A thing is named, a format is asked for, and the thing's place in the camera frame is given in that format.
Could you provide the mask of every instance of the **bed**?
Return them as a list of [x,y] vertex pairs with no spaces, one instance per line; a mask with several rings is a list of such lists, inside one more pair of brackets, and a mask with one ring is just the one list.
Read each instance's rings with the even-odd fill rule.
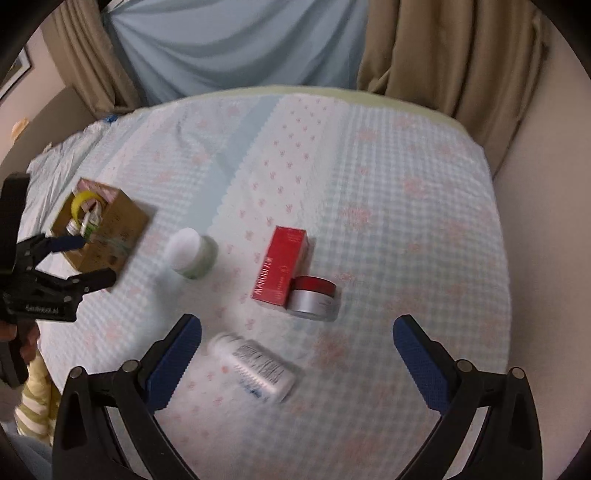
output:
[[[232,90],[90,124],[28,171],[21,238],[49,230],[79,177],[152,212],[115,288],[89,295],[75,324],[44,322],[40,348],[62,389],[75,365],[118,368],[182,313],[198,316],[204,343],[157,420],[201,478],[396,476],[437,420],[392,344],[403,313],[455,358],[506,369],[509,278],[488,164],[437,112],[338,89]],[[313,239],[310,274],[341,292],[336,321],[249,298],[276,225]],[[187,226],[218,247],[200,280],[163,260],[168,237]],[[40,268],[74,273],[59,255]],[[207,355],[224,330],[294,365],[285,402],[258,403]]]

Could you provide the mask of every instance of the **white plastic bottle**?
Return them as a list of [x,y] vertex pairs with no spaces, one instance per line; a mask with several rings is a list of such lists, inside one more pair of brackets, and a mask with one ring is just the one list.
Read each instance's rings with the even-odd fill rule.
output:
[[234,333],[217,334],[207,350],[232,365],[240,385],[262,401],[279,403],[296,382],[296,376],[280,360],[272,358],[253,340]]

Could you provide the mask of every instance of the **red box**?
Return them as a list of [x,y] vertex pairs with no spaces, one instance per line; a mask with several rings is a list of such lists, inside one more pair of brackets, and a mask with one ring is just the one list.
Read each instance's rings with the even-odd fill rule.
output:
[[278,226],[263,259],[251,298],[276,307],[284,307],[291,279],[306,257],[308,238],[305,230]]

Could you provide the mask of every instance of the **blue object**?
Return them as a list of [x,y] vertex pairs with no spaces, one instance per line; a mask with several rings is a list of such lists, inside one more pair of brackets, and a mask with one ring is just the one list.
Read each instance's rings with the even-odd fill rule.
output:
[[50,249],[52,253],[69,252],[78,250],[86,244],[86,240],[80,235],[57,236],[51,239]]
[[113,114],[103,118],[103,122],[105,122],[106,124],[112,124],[112,123],[116,122],[118,118],[119,118],[119,115],[117,115],[116,113],[113,113]]
[[365,0],[130,0],[103,16],[149,105],[260,85],[355,89]]
[[422,330],[424,338],[419,338],[417,332],[413,330],[411,322],[416,324],[410,315],[403,315],[396,319],[392,329],[394,345],[421,392],[427,407],[443,415],[450,405],[449,385],[446,377],[427,351],[425,341],[431,342],[431,340]]
[[185,315],[183,318],[187,317],[190,317],[187,323],[172,340],[146,381],[145,403],[152,414],[166,408],[178,382],[201,344],[201,322],[193,315]]

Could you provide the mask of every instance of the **tape roll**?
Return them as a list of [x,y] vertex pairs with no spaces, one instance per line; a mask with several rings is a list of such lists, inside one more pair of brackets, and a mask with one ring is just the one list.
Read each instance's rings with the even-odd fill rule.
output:
[[82,205],[84,203],[88,202],[89,200],[96,200],[97,202],[100,203],[100,205],[103,208],[105,208],[105,206],[106,206],[105,199],[103,197],[101,197],[98,193],[91,192],[90,190],[85,190],[83,192],[78,193],[74,197],[74,200],[72,200],[72,207],[70,208],[70,213],[72,213],[72,218],[74,219],[74,221],[76,222],[76,225],[78,227],[81,226],[80,219],[78,216],[80,215],[80,210],[82,208]]

